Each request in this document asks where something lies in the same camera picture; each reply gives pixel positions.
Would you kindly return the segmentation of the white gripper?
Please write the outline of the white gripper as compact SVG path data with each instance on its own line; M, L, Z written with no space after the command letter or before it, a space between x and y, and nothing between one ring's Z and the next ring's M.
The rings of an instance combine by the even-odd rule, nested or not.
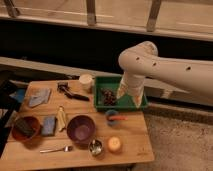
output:
M125 94L134 96L133 102L139 108L143 102L144 81L144 76L125 72L118 87L116 97L120 99Z

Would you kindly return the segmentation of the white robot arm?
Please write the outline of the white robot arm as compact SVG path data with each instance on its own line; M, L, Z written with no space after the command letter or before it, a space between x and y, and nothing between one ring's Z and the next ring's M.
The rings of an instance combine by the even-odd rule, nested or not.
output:
M124 50L118 58L123 76L116 97L132 97L136 107L142 102L144 81L151 77L203 97L213 103L213 61L173 59L158 56L153 42L144 41Z

